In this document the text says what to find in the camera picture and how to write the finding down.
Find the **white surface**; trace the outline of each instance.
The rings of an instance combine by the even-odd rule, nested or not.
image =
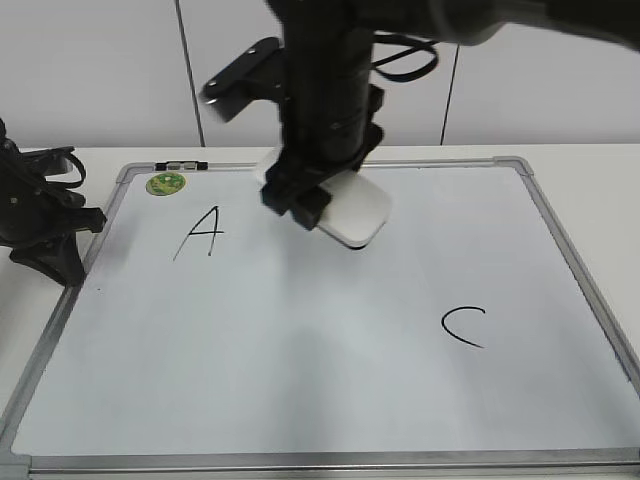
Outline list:
[[[0,116],[28,146],[198,146],[173,0],[2,0]]]
[[[257,162],[269,148],[236,149],[80,149],[89,177],[82,191],[89,204],[104,205],[123,165],[191,159]],[[640,349],[637,272],[640,271],[640,145],[506,145],[386,147],[381,160],[477,158],[520,155],[569,232],[596,283],[636,350]],[[87,237],[81,243],[86,245]],[[0,288],[0,408],[6,405],[26,360],[55,306],[61,289],[39,274],[11,264],[3,249]],[[598,475],[586,478],[611,478]],[[635,478],[616,475],[615,478]]]
[[[640,142],[640,54],[508,26],[462,48],[446,144]]]
[[[637,393],[515,170],[362,175],[396,208],[360,252],[263,208],[249,170],[190,174],[170,197],[136,177],[13,450],[640,445]],[[191,237],[173,261],[213,205],[213,254]],[[441,328],[462,305],[487,314],[449,327],[484,349]]]
[[[253,169],[264,185],[267,170],[276,163],[281,147],[274,148]],[[341,172],[321,184],[331,194],[331,203],[322,212],[318,228],[351,248],[369,244],[391,214],[391,198],[375,183],[351,170]]]
[[[181,0],[180,5],[197,90],[256,41],[281,37],[280,25],[264,1]],[[372,83],[386,90],[385,105],[375,117],[385,130],[385,144],[440,143],[455,46],[441,45],[438,50],[440,65],[421,80],[398,84],[372,74]],[[376,47],[375,58],[396,51],[394,47]],[[413,55],[385,68],[411,71],[429,59],[426,54]],[[276,145],[280,138],[277,109],[270,102],[254,102],[229,124],[220,123],[206,105],[200,105],[200,115],[209,147]]]

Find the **black marker writing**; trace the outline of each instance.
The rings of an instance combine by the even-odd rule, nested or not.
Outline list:
[[[213,222],[213,230],[210,230],[210,231],[207,231],[207,232],[196,232],[195,231],[196,228],[198,228],[200,226],[200,224],[202,222],[204,222],[209,217],[209,215],[211,215],[212,213],[215,214],[214,222]],[[189,237],[192,237],[192,236],[195,236],[195,235],[211,235],[211,245],[209,247],[209,253],[207,254],[208,256],[211,256],[211,252],[213,252],[213,245],[214,245],[214,243],[216,241],[216,235],[218,235],[219,233],[224,233],[222,230],[218,230],[218,222],[219,221],[220,221],[220,209],[216,205],[211,210],[209,210],[207,213],[205,213],[204,216],[200,220],[198,220],[196,222],[196,224],[189,231],[189,233],[187,233],[187,235],[184,237],[184,240],[182,240],[182,243],[178,247],[178,251],[173,256],[173,261],[175,262],[176,258],[178,258],[178,255],[180,255],[180,252],[182,251],[182,247],[184,247],[185,243],[187,243],[187,240],[189,240]]]
[[[466,343],[467,345],[471,345],[471,346],[477,347],[477,348],[484,348],[481,345],[478,345],[476,343],[470,342],[469,340],[465,340],[462,337],[459,337],[458,335],[453,333],[451,330],[449,330],[449,327],[447,327],[447,317],[449,315],[451,315],[452,313],[459,312],[460,310],[477,310],[477,311],[482,312],[484,314],[487,313],[484,308],[480,308],[480,307],[458,307],[458,308],[454,308],[453,310],[449,310],[447,313],[444,314],[444,317],[442,317],[442,328],[444,328],[444,330],[449,335],[451,335],[456,340],[460,340],[462,343]]]

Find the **black cable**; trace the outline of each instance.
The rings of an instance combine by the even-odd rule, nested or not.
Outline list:
[[[377,34],[375,36],[376,43],[380,43],[383,45],[398,45],[403,47],[409,47],[407,50],[404,50],[399,53],[395,53],[388,57],[385,57],[381,60],[377,60],[373,62],[373,70],[381,75],[383,78],[396,83],[408,83],[413,82],[414,80],[418,80],[431,72],[433,72],[438,63],[440,61],[440,57],[438,56],[438,51],[434,48],[435,45],[438,44],[437,41],[434,40],[420,40],[417,38],[409,37],[407,35],[399,35],[399,34]],[[387,65],[391,62],[395,62],[396,60],[400,60],[401,58],[408,57],[409,55],[413,55],[417,52],[427,52],[433,55],[433,59],[423,67],[418,68],[412,72],[407,73],[389,73],[380,69],[381,66]]]

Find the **white table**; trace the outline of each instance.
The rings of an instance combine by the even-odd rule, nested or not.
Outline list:
[[[256,162],[268,148],[79,149],[88,206],[103,206],[120,169],[132,162]],[[640,145],[383,147],[378,160],[435,160],[518,155],[529,161],[560,221],[590,269],[632,345],[640,349],[634,301],[640,281]],[[81,248],[89,236],[80,238]],[[0,409],[6,405],[62,291],[0,257]]]

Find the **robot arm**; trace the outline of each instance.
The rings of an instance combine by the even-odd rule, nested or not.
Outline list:
[[[369,84],[375,31],[475,45],[520,23],[640,49],[637,0],[267,0],[282,24],[205,85],[207,103],[233,118],[254,99],[276,102],[283,150],[267,171],[265,205],[311,230],[331,202],[329,178],[357,171],[382,140],[372,120],[383,92]]]

